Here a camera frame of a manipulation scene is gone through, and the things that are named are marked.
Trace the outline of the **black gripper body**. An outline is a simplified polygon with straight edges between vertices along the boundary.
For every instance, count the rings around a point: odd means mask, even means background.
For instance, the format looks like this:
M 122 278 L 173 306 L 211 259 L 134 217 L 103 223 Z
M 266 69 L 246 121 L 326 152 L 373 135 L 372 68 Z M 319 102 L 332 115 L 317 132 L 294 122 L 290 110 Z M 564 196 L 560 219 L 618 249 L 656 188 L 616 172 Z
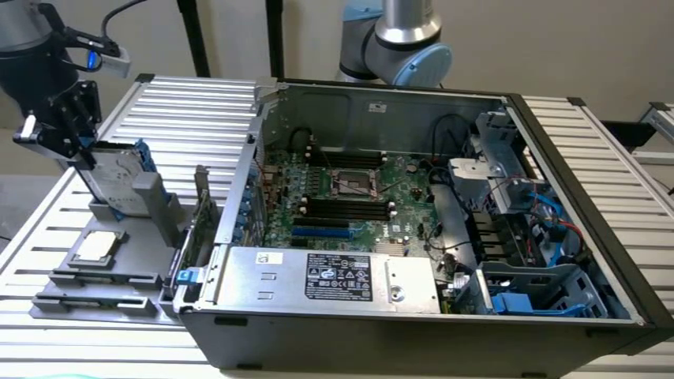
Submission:
M 33 112 L 41 122 L 55 122 L 51 98 L 59 97 L 79 79 L 71 61 L 67 50 L 59 46 L 2 53 L 2 88 L 25 117 Z

